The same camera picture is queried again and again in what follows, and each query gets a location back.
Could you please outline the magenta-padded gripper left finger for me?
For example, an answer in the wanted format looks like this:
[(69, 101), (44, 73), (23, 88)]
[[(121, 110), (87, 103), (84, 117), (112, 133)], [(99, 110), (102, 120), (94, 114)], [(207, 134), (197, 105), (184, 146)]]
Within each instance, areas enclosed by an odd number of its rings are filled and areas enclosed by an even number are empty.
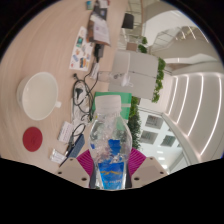
[(94, 189), (96, 184), (96, 171), (93, 159), (88, 150), (77, 158), (66, 159), (55, 174), (76, 185)]

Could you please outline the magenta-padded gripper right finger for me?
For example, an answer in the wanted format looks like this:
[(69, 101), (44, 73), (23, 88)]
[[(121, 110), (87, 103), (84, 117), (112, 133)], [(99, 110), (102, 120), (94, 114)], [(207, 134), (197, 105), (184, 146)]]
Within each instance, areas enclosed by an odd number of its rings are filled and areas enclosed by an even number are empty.
[(137, 149), (131, 150), (127, 164), (127, 188), (140, 188), (165, 176), (166, 170), (155, 157), (146, 157)]

